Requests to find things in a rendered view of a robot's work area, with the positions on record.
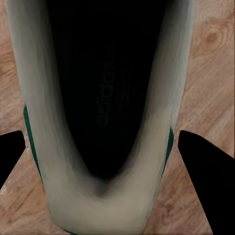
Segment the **gym shoe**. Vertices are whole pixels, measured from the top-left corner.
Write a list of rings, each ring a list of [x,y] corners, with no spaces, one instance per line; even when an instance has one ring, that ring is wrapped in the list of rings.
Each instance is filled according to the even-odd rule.
[[[5,1],[52,223],[140,234],[173,146],[196,0]]]

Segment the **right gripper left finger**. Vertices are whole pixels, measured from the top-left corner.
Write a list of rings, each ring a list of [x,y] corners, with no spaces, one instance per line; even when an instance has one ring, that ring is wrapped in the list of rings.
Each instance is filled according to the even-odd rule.
[[[21,130],[0,136],[0,189],[25,150]]]

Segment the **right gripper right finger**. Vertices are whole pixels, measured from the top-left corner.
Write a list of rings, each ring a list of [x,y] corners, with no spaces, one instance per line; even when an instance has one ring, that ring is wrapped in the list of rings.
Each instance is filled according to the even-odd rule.
[[[235,235],[235,159],[198,134],[181,130],[178,140],[214,235]]]

